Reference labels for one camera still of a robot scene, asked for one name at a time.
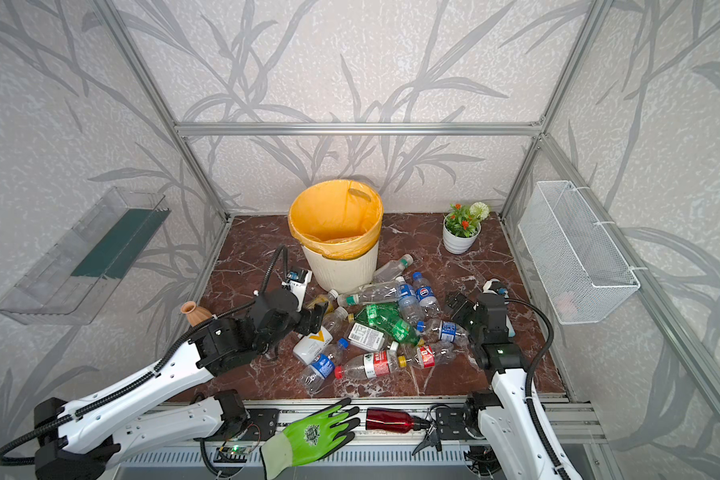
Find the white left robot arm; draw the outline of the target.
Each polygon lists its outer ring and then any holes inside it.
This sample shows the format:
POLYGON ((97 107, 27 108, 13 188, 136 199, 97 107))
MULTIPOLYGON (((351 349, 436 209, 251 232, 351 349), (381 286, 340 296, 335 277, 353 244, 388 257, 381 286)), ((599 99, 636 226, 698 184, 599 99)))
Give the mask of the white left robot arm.
POLYGON ((234 391, 187 407, 155 413, 153 407, 191 387, 251 363, 292 332, 319 331, 328 304, 302 305, 288 289, 263 293, 243 314, 213 315, 187 302, 198 316, 163 358, 79 400, 51 398, 35 409, 39 479, 97 479, 107 469, 172 442, 221 440, 247 430, 250 416, 234 391))

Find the red label cola bottle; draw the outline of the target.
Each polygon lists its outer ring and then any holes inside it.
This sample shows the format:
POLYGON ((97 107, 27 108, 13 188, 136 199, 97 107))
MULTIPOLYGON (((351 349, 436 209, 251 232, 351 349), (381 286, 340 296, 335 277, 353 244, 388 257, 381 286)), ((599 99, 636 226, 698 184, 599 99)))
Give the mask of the red label cola bottle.
POLYGON ((380 351, 367 353, 336 366, 334 375, 339 380, 371 380, 391 375, 403 369, 395 353, 380 351))

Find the yellow tea bottle white label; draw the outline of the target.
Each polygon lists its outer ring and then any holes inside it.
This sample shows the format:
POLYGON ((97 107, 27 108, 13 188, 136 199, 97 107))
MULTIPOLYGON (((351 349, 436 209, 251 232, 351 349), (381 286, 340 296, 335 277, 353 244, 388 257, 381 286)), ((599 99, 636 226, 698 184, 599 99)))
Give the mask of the yellow tea bottle white label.
POLYGON ((348 312, 338 304, 338 297, 336 290, 330 290, 327 294, 315 297, 304 309, 305 312, 314 313, 318 306, 325 305, 321 330, 316 334, 301 335, 293 349, 294 356, 305 365, 316 360, 333 340, 341 336, 348 312))

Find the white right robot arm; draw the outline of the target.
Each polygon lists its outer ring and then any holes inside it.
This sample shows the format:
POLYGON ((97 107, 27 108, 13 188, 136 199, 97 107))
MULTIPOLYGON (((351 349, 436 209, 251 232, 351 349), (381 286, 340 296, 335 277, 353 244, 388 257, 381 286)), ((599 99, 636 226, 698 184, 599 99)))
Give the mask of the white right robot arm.
POLYGON ((486 439, 505 477, 579 479, 534 384, 535 372, 554 341, 549 318, 531 303, 495 291, 483 292, 476 300, 451 292, 445 310, 466 331, 470 353, 491 384, 489 391, 468 396, 465 426, 486 439), (547 328, 545 343, 532 360, 509 337, 509 304, 530 309, 547 328))

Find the clear bottle blue label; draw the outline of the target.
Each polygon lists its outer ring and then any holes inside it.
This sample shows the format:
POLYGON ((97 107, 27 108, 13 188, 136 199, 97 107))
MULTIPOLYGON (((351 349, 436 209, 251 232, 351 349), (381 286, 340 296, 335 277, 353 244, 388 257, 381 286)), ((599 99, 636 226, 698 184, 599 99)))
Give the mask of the clear bottle blue label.
POLYGON ((344 363, 350 344, 346 338, 329 345, 316 359, 302 371, 300 383, 308 395, 316 395, 326 380, 344 363))

